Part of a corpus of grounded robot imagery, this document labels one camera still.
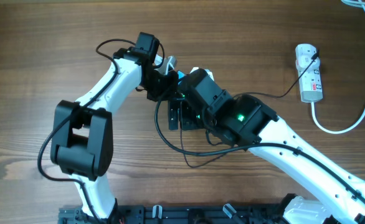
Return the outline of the teal screen smartphone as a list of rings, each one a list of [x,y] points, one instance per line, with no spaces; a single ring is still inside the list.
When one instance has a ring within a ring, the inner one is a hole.
[[[183,73],[182,71],[178,70],[178,81],[180,82],[184,77],[186,76],[185,73]]]

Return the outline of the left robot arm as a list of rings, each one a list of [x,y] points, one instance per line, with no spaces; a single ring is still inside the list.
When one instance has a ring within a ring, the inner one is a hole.
[[[50,159],[74,182],[88,223],[123,223],[112,194],[107,170],[113,157],[113,115],[133,91],[146,91],[158,101],[176,87],[172,57],[157,55],[163,48],[152,34],[140,32],[136,42],[108,56],[111,65],[100,81],[76,101],[62,100],[55,109],[54,127],[46,143]]]

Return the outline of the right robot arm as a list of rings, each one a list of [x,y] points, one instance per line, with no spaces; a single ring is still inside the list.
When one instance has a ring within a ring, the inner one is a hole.
[[[365,223],[365,180],[315,149],[269,106],[252,95],[233,98],[207,70],[173,71],[174,91],[202,127],[228,145],[221,151],[250,151],[288,174],[314,195],[340,223]]]

